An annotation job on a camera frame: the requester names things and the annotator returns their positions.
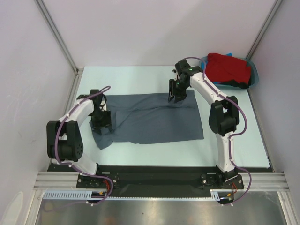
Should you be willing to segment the grey blue t shirt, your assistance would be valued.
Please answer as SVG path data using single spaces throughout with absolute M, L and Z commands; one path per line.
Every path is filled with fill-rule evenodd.
M 109 95 L 111 128 L 92 129 L 101 149 L 116 142 L 155 144 L 204 139 L 201 116 L 193 90 L 183 101 L 168 102 L 168 93 Z

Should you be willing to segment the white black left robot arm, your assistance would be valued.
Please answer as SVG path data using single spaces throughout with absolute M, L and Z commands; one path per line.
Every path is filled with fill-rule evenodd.
M 87 182 L 95 188 L 103 184 L 104 178 L 97 172 L 98 164 L 84 153 L 80 126 L 89 117 L 93 132 L 103 135 L 112 130 L 111 111 L 104 94 L 110 88 L 91 89 L 89 94 L 78 96 L 64 116 L 46 125 L 48 157 L 88 176 Z

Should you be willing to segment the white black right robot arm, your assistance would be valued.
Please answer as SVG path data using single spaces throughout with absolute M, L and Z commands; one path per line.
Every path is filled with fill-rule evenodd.
M 168 102 L 186 99 L 187 89 L 191 87 L 210 105 L 209 127 L 216 134 L 218 147 L 217 173 L 212 184 L 227 188 L 238 176 L 233 156 L 233 134 L 239 124 L 237 98 L 226 97 L 199 66 L 190 66 L 186 59 L 178 61 L 173 72 L 177 77 L 169 80 Z

